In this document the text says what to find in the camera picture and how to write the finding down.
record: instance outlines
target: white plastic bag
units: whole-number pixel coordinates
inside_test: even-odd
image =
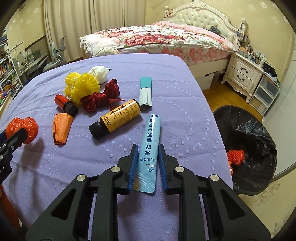
[[[97,81],[99,82],[99,85],[102,83],[105,83],[107,81],[107,75],[111,68],[106,68],[103,65],[92,67],[89,71],[89,74],[92,74],[96,77]]]

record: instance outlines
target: drawer handle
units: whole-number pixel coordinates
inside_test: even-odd
[[[246,73],[248,73],[248,71],[247,71],[245,68],[242,68],[242,67],[241,67],[241,70],[243,70],[243,69],[246,71]]]
[[[237,77],[238,77],[238,79],[239,79],[239,80],[242,80],[242,81],[244,81],[244,79],[240,79],[240,78],[239,78],[239,75],[237,75]]]

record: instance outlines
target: blue tube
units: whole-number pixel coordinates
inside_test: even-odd
[[[136,191],[147,193],[155,191],[160,120],[159,115],[148,116],[138,159],[134,186]]]

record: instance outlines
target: red object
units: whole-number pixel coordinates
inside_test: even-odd
[[[112,79],[105,85],[103,93],[94,92],[92,95],[84,96],[80,99],[80,102],[87,112],[93,112],[97,107],[103,107],[109,105],[110,110],[114,109],[112,103],[115,101],[124,101],[117,99],[120,96],[117,80]]]
[[[78,108],[72,101],[61,94],[57,94],[54,98],[54,102],[65,113],[71,116],[77,115]]]
[[[27,139],[24,141],[24,144],[30,144],[38,135],[38,124],[33,118],[14,118],[5,129],[7,139],[21,128],[26,129],[28,135]]]
[[[229,150],[227,152],[228,161],[239,166],[244,161],[244,150]]]
[[[3,213],[9,219],[12,226],[18,230],[20,227],[20,223],[18,221],[17,213],[9,201],[6,193],[4,192],[4,188],[0,185],[0,206],[2,207]]]
[[[58,107],[60,107],[61,110],[64,110],[64,105],[68,101],[70,100],[61,94],[57,94],[54,98],[54,102],[57,104]]]
[[[231,175],[233,174],[233,168],[232,168],[232,166],[231,166],[231,161],[228,161],[228,165],[229,165],[229,169],[230,169],[230,173],[231,173]]]

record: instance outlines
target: wooden floor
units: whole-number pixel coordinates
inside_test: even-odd
[[[221,79],[213,82],[208,90],[203,91],[203,94],[212,112],[221,106],[230,104],[247,110],[262,121],[262,116],[246,102],[246,96],[234,91],[227,82],[221,84]]]

